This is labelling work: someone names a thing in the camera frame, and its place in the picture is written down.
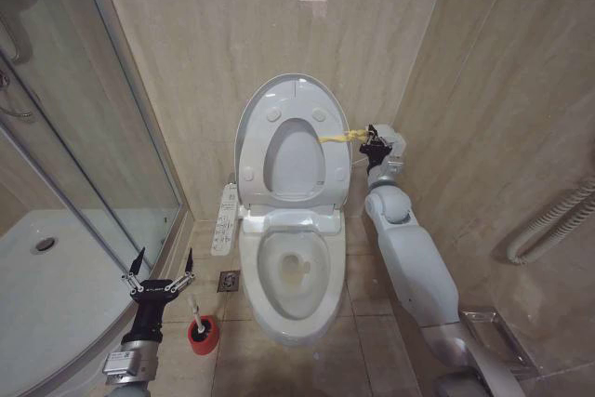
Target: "white toilet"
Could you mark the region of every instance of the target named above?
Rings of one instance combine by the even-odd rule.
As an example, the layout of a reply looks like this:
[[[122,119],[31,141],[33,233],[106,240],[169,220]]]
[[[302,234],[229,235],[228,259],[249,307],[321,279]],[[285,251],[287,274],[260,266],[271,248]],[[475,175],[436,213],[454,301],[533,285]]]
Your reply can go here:
[[[333,94],[304,74],[262,86],[235,139],[245,294],[264,332],[313,342],[337,313],[345,277],[350,144],[319,137],[349,127]]]

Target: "shower enclosure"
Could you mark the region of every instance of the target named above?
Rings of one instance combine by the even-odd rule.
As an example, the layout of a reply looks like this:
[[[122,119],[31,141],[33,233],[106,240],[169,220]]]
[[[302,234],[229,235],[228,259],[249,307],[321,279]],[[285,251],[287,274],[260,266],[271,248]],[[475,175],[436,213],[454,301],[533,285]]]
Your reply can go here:
[[[182,199],[105,0],[0,0],[0,396],[91,346],[157,262]]]

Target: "toilet brush holder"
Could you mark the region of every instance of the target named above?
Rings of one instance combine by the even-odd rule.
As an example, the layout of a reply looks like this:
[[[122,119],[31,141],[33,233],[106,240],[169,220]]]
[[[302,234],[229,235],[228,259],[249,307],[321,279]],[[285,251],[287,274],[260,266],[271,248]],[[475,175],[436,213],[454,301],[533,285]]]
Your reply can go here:
[[[212,315],[201,316],[201,323],[203,332],[198,331],[198,324],[192,320],[188,327],[188,340],[195,354],[207,355],[217,346],[219,330]]]

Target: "flexible hose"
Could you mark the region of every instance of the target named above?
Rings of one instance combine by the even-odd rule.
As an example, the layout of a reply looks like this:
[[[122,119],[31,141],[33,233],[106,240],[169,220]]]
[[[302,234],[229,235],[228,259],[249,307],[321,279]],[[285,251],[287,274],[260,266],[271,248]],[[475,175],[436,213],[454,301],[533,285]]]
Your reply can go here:
[[[576,210],[565,216],[575,206]],[[534,262],[557,245],[570,234],[585,219],[595,212],[595,176],[590,176],[574,191],[568,193],[556,205],[541,216],[535,218],[527,227],[510,242],[507,257],[514,264]],[[554,226],[543,238],[524,254],[519,255],[524,245],[536,234],[545,230],[560,218],[563,219]]]

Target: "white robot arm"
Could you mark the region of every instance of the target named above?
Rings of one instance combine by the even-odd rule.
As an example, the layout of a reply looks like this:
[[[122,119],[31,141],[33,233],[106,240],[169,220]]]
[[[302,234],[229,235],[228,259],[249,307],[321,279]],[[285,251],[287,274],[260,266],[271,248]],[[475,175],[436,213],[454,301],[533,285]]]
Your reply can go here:
[[[441,396],[523,397],[509,369],[480,345],[458,316],[458,291],[436,244],[421,227],[411,200],[397,187],[403,168],[405,142],[386,125],[369,126],[370,136],[360,152],[368,156],[365,211],[378,233],[378,246],[392,285],[403,307],[414,317],[432,352],[445,364],[468,366],[483,386],[460,393],[460,383],[445,380]]]

